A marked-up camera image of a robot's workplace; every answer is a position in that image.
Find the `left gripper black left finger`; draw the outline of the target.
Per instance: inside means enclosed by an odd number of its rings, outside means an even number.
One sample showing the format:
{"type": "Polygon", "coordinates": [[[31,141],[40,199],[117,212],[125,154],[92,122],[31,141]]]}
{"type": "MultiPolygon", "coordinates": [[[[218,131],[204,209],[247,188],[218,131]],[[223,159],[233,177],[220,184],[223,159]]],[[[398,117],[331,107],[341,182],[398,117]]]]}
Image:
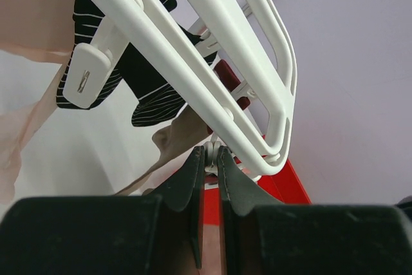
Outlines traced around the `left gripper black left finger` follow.
{"type": "Polygon", "coordinates": [[[19,200],[1,221],[2,274],[197,274],[205,149],[142,196],[19,200]]]}

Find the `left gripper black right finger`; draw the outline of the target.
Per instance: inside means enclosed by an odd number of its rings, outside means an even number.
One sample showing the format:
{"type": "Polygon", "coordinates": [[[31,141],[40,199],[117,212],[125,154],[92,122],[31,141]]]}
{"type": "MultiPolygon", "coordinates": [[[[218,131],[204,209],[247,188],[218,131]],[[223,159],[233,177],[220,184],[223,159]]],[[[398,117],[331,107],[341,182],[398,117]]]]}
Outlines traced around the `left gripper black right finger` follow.
{"type": "Polygon", "coordinates": [[[390,205],[283,204],[220,147],[224,274],[410,274],[411,220],[390,205]]]}

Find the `thick pink sock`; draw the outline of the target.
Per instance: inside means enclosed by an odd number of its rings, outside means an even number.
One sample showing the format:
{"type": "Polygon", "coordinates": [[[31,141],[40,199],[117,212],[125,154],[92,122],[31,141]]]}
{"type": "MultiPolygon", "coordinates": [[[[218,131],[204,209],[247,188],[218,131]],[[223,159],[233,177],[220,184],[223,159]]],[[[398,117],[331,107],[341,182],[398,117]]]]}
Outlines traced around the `thick pink sock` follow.
{"type": "Polygon", "coordinates": [[[220,226],[203,226],[201,275],[222,275],[220,226]]]}

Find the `taupe sock with striped cuff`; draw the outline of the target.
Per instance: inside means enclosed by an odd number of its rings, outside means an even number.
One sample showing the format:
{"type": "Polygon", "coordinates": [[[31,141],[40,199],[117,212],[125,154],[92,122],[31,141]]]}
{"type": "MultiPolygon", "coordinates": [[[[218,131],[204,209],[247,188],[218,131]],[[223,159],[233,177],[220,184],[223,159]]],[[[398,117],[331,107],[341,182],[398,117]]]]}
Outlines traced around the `taupe sock with striped cuff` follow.
{"type": "Polygon", "coordinates": [[[212,131],[208,125],[187,105],[170,125],[159,129],[152,136],[152,141],[160,151],[158,161],[135,181],[115,193],[115,196],[128,196],[134,193],[148,181],[156,170],[192,149],[211,134],[212,131]]]}

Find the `white plastic clip hanger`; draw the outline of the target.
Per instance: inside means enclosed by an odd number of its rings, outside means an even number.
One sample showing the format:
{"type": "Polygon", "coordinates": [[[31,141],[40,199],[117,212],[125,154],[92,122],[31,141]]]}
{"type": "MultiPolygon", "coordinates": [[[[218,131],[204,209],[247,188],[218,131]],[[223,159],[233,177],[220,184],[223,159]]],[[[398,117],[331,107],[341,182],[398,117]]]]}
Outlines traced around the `white plastic clip hanger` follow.
{"type": "Polygon", "coordinates": [[[236,0],[188,0],[244,78],[230,94],[160,0],[92,0],[185,99],[252,176],[286,163],[297,85],[289,34],[272,0],[246,0],[276,54],[272,62],[236,0]]]}

